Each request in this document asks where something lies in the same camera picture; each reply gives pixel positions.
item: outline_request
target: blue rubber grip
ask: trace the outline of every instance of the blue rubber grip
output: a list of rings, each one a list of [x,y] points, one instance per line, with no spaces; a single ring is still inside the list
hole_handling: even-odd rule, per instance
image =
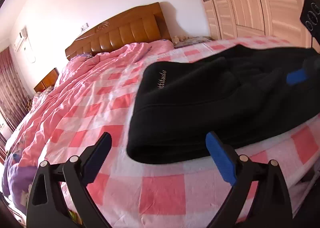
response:
[[[98,175],[107,155],[109,154],[112,146],[112,139],[109,133],[104,133],[97,144],[93,154],[84,165],[84,176],[82,183],[87,186],[93,183]]]
[[[304,82],[308,79],[308,76],[305,70],[302,68],[300,70],[291,72],[287,75],[287,84],[292,86],[301,82]]]
[[[222,143],[211,133],[205,138],[207,149],[215,162],[223,180],[232,186],[236,183],[236,168],[222,147]]]

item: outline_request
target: bed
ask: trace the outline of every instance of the bed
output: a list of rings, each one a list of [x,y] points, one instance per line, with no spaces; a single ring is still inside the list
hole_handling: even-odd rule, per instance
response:
[[[152,37],[148,29],[157,34]],[[194,62],[237,44],[257,49],[291,44],[275,37],[254,37],[174,49],[169,38],[156,3],[104,21],[66,49],[70,62],[55,88],[12,136],[13,149],[5,163],[2,187],[5,195],[11,194],[18,209],[26,209],[41,161],[65,162],[80,155],[107,131],[112,135],[112,149],[87,189],[112,227],[207,226],[230,190],[210,157],[148,165],[135,162],[126,154],[129,122],[143,71],[156,61]],[[312,185],[299,181],[318,159],[319,146],[317,116],[287,133],[237,152],[256,162],[279,162],[296,212]],[[251,187],[241,218],[249,211],[256,185]],[[76,211],[66,185],[61,187],[68,208]]]

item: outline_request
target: red curtain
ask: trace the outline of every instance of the red curtain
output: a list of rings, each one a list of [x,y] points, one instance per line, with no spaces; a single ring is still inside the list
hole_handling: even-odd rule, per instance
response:
[[[28,113],[29,97],[13,65],[9,47],[0,53],[0,113],[14,131]]]
[[[6,152],[5,152],[5,144],[7,143],[7,140],[2,136],[0,133],[0,163],[4,165]]]

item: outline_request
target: pink blanket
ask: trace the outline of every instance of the pink blanket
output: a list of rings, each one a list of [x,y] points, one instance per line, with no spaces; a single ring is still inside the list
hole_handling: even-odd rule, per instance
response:
[[[197,44],[159,55],[152,44],[135,43],[88,59],[26,117],[16,134],[13,150],[23,151],[21,158],[6,163],[7,184],[18,178],[17,169],[36,168],[44,159],[51,164],[65,162],[72,155],[80,155],[107,131],[112,135],[113,147],[96,180],[87,189],[114,228],[205,227],[230,190],[212,159],[169,165],[134,162],[125,152],[129,122],[135,94],[148,65],[164,60],[193,62],[237,43],[251,48],[290,46],[274,37],[240,38]],[[288,187],[292,188],[319,157],[319,145],[320,119],[315,117],[294,130],[237,152],[257,162],[276,159]],[[66,185],[62,188],[68,207],[76,211]],[[248,213],[254,191],[255,185],[242,217]],[[299,200],[293,200],[293,208]]]

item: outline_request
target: light switch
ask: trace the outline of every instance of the light switch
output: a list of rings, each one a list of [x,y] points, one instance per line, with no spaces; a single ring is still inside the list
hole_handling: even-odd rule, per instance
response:
[[[85,29],[89,27],[88,23],[85,23],[84,25],[81,26],[81,32],[83,32]]]

